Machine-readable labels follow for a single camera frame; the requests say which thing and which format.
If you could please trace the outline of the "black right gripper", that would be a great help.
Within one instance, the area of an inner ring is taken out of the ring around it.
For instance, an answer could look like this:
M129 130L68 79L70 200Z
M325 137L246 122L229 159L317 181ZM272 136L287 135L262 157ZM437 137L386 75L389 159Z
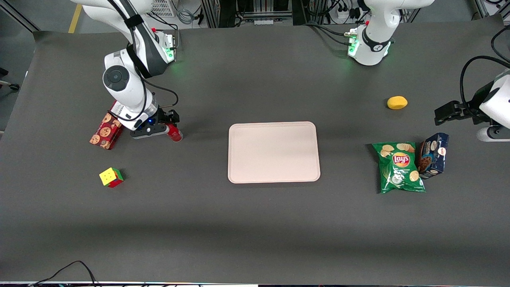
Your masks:
M165 126L170 123L177 124L180 122L180 116L177 112L166 112L158 107L157 112L153 115L153 126Z

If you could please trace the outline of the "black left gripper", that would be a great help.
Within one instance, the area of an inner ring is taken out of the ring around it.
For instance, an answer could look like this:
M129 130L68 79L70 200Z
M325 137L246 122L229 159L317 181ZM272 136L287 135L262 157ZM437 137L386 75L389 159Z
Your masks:
M464 89L462 89L462 103L457 100L450 102L435 109L435 125L440 126L445 122L454 120L472 119L474 125L482 122L488 122L494 125L496 122L492 120L485 112L481 110L481 104L488 99L494 82L489 82L478 89L471 100L466 100Z

